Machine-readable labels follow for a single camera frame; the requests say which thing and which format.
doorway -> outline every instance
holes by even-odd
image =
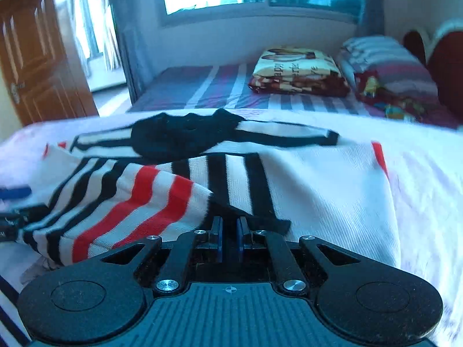
[[[80,65],[100,116],[124,113],[131,106],[108,0],[55,0],[69,13]]]

wooden door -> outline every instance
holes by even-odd
[[[69,64],[53,0],[1,0],[0,24],[0,64],[24,125],[98,115],[82,67]]]

wall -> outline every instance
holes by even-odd
[[[445,21],[463,19],[463,0],[429,0],[430,10],[425,28],[433,34]]]
[[[8,94],[8,88],[0,76],[0,142],[21,128],[16,111]]]
[[[401,40],[416,25],[423,25],[425,0],[386,0],[386,34]],[[232,64],[255,60],[266,46],[305,45],[336,54],[355,25],[302,17],[249,17],[215,20],[176,27],[159,27],[156,0],[138,0],[138,25],[152,56],[152,67],[162,71],[181,65]]]
[[[429,0],[385,0],[386,34],[401,41],[410,29],[425,27]]]

metal screw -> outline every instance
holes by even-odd
[[[176,280],[165,279],[160,280],[156,283],[156,287],[159,291],[171,292],[175,291],[178,288],[179,284]]]
[[[288,291],[298,292],[302,291],[306,284],[302,280],[291,279],[284,282],[283,287]]]

striped pillow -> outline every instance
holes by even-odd
[[[376,71],[380,84],[403,97],[438,104],[438,88],[428,70],[398,41],[387,36],[368,36],[346,41],[339,63],[350,65],[355,73]]]

